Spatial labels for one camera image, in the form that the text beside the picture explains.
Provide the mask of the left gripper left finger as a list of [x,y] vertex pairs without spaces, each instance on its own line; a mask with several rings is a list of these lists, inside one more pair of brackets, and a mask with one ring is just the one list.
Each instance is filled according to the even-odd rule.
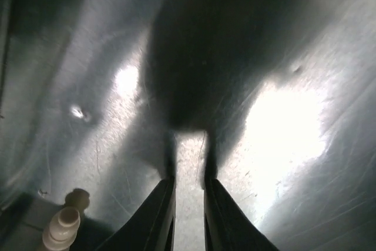
[[99,251],[173,250],[175,178],[161,180],[134,215],[106,239]]

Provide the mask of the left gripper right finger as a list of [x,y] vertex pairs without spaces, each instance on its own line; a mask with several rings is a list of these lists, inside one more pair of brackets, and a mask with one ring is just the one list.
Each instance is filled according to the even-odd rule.
[[206,250],[278,251],[217,179],[204,181],[204,230]]

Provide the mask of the gold tin box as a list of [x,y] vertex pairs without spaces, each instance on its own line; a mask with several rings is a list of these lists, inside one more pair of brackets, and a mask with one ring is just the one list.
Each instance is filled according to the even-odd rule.
[[73,250],[217,176],[280,250],[375,249],[375,0],[1,0],[1,249],[87,204]]

